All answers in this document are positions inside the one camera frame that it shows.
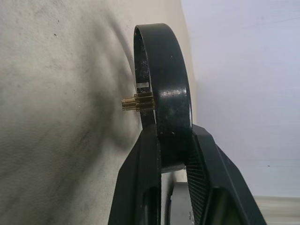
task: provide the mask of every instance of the white wall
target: white wall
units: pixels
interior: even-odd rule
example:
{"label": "white wall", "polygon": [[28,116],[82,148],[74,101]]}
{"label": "white wall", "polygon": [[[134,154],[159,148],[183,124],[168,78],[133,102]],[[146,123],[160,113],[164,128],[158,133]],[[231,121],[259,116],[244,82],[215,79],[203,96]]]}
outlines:
{"label": "white wall", "polygon": [[300,1],[181,2],[197,123],[254,195],[300,196]]}

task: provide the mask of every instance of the metal shaft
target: metal shaft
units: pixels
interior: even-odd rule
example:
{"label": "metal shaft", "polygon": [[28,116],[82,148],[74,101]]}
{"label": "metal shaft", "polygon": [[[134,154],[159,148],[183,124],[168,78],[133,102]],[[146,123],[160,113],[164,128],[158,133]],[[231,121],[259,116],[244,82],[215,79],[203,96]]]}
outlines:
{"label": "metal shaft", "polygon": [[123,111],[136,110],[137,112],[154,110],[154,99],[152,92],[134,94],[133,97],[122,99]]}

